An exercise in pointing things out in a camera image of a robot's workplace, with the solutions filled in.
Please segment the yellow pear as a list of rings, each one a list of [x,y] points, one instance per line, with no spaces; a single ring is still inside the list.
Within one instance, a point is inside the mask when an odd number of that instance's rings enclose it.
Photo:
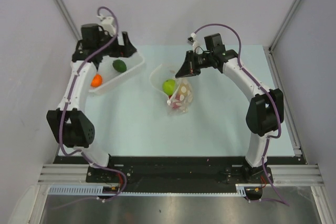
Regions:
[[[175,98],[178,101],[183,101],[185,99],[186,95],[188,95],[188,91],[186,89],[180,89],[180,90],[178,90]]]

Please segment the red apple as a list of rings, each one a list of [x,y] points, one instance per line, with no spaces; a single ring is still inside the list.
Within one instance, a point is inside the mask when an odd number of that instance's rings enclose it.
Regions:
[[[173,110],[180,109],[180,107],[183,105],[182,101],[176,99],[170,100],[170,102],[171,102],[170,106]]]

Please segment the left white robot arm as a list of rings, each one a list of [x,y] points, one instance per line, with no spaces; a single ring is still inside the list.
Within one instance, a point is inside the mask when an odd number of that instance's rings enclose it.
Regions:
[[[99,167],[97,174],[103,181],[110,182],[116,169],[108,164],[109,153],[96,144],[96,127],[85,114],[87,97],[103,95],[134,77],[144,58],[128,33],[118,32],[115,25],[85,24],[81,33],[65,94],[46,119],[64,155],[82,155],[90,166]]]

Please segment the clear dotted zip bag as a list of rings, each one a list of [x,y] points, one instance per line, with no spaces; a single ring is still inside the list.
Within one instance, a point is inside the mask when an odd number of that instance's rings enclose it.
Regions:
[[[186,78],[176,78],[177,67],[160,64],[150,74],[152,87],[162,96],[168,114],[184,114],[193,101],[193,87]]]

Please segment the light green apple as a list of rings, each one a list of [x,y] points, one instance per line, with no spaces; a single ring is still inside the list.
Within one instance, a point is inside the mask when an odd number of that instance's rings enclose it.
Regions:
[[[176,81],[174,79],[167,79],[162,84],[162,90],[166,95],[172,95],[175,91]]]

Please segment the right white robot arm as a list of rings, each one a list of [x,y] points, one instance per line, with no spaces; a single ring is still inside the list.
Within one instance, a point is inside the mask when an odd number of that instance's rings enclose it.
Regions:
[[[284,95],[280,89],[271,89],[254,77],[241,62],[240,52],[227,50],[219,33],[204,38],[206,50],[198,53],[196,34],[188,38],[192,50],[186,52],[184,62],[176,78],[198,76],[204,68],[214,68],[230,78],[249,102],[246,124],[251,131],[245,160],[248,166],[242,169],[243,179],[254,183],[261,177],[262,166],[267,160],[267,148],[272,133],[281,132],[284,120]]]

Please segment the dark green lime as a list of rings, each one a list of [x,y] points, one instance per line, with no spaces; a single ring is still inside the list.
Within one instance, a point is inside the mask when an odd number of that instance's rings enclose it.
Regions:
[[[115,69],[115,71],[119,73],[124,73],[127,71],[127,66],[123,60],[120,59],[114,60],[112,66]]]

